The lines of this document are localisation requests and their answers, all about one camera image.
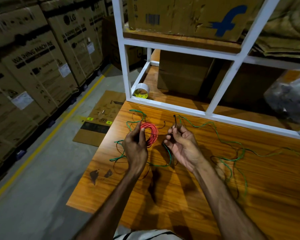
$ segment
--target white shelf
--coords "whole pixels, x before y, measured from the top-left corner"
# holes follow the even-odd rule
[[[126,93],[126,100],[153,106],[160,109],[166,109],[178,113],[193,115],[197,117],[202,117],[210,120],[220,121],[232,125],[239,125],[246,128],[256,129],[260,131],[265,131],[269,133],[274,133],[278,135],[288,136],[292,138],[300,139],[300,132],[296,132],[293,130],[277,128],[275,126],[264,125],[261,123],[250,122],[246,120],[236,119],[232,117],[227,117],[223,115],[214,114],[214,110],[216,109],[217,105],[219,104],[222,96],[226,92],[228,86],[232,82],[233,78],[235,77],[237,71],[239,70],[242,63],[249,63],[249,64],[256,64],[268,67],[275,67],[275,68],[282,68],[288,70],[299,70],[300,71],[300,64],[293,63],[293,62],[286,62],[280,60],[273,60],[268,58],[262,57],[254,57],[248,56],[252,46],[254,45],[256,39],[260,35],[264,25],[267,23],[269,17],[273,13],[274,9],[276,8],[278,2],[280,0],[265,0],[255,21],[253,22],[248,34],[246,35],[242,45],[241,51],[239,53],[229,53],[229,52],[222,52],[219,50],[210,50],[204,48],[194,48],[188,46],[181,46],[181,45],[174,45],[174,44],[167,44],[167,43],[159,43],[147,40],[138,40],[138,39],[131,39],[131,38],[124,38],[123,35],[123,27],[124,27],[124,18],[123,18],[123,5],[122,0],[112,0],[113,5],[113,12],[116,24],[116,31],[118,37],[118,45],[120,51],[120,59],[121,59],[121,66],[122,66],[122,74],[123,74],[123,81],[124,81],[124,88]],[[125,45],[133,45],[139,47],[148,48],[147,52],[147,63],[142,69],[140,75],[138,76],[135,84],[132,86],[128,80],[128,56],[127,51],[125,49]],[[225,60],[233,61],[228,72],[226,73],[224,79],[222,80],[218,90],[216,91],[208,109],[206,112],[196,110],[196,109],[189,109],[182,106],[177,106],[173,104],[167,104],[163,102],[153,101],[150,99],[143,99],[132,96],[133,89],[135,88],[136,84],[138,84],[148,69],[150,65],[159,66],[159,62],[151,61],[150,49],[159,49],[165,51],[172,51],[172,52],[179,52],[179,53],[186,53],[192,55],[199,55],[199,56],[206,56],[212,58],[219,58]]]

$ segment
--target yellow sticker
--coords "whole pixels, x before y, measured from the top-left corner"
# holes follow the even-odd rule
[[[134,96],[142,98],[142,99],[146,99],[148,97],[148,94],[141,94],[141,93],[136,93],[134,94]]]

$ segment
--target tape roll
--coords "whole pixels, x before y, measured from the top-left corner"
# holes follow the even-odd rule
[[[136,97],[146,99],[148,98],[149,92],[150,92],[150,88],[148,87],[147,84],[138,83],[136,85],[136,89],[134,90],[133,94]]]

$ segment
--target red wire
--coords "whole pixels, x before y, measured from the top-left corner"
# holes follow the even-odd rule
[[[145,122],[141,125],[140,127],[142,128],[150,128],[151,129],[151,135],[149,137],[149,139],[147,140],[147,148],[151,147],[152,144],[154,144],[154,142],[157,140],[158,135],[159,135],[159,131],[156,128],[156,126],[150,122]]]

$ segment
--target wood grain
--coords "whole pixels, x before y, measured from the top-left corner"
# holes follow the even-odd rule
[[[151,60],[160,61],[160,50],[154,50],[151,56]],[[148,73],[144,76],[144,79],[141,81],[147,84],[150,88],[148,99],[183,106],[189,109],[197,109],[201,111],[207,110],[209,104],[199,101],[198,98],[196,98],[195,96],[157,88],[158,72],[158,67],[150,66],[150,68],[148,69]],[[275,116],[267,114],[255,113],[226,106],[217,106],[214,113],[264,125],[275,126],[283,129],[300,131],[299,124],[292,123],[284,119],[279,119]]]
[[[123,36],[129,39],[145,40],[164,44],[174,44],[212,51],[229,52],[234,54],[238,54],[241,51],[241,45],[238,43],[188,37],[183,35],[172,35],[124,29]]]
[[[147,114],[147,121],[158,127],[163,126],[165,121],[166,127],[159,130],[160,134],[165,134],[174,123],[173,112],[125,102],[67,202],[68,206],[95,212],[123,177],[128,167],[126,159],[122,158],[117,163],[109,159],[120,156],[123,151],[120,146],[116,149],[114,141],[124,139],[129,132],[126,121],[140,120],[140,115],[129,112],[130,109],[143,111]],[[185,116],[195,125],[208,122],[202,118]],[[184,124],[195,134],[208,160],[212,156],[236,157],[235,150],[221,144],[211,127],[193,128],[188,123]],[[215,124],[221,139],[239,141],[261,155],[280,147],[290,147],[300,152],[300,140],[297,139],[220,122]],[[149,162],[165,165],[169,161],[167,151],[161,145],[163,140],[164,136],[159,136],[148,149]],[[244,179],[236,169],[228,186],[235,198],[238,188],[238,202],[248,216],[270,239],[300,239],[300,157],[289,151],[272,157],[258,157],[247,152],[237,167],[247,179],[247,195],[244,196]],[[95,170],[99,170],[99,177],[94,185],[89,173]],[[105,178],[108,170],[113,175]],[[222,172],[229,176],[228,169]],[[216,222],[198,182],[174,160],[169,167],[146,165],[120,223],[134,230],[170,229],[185,239],[220,239]]]

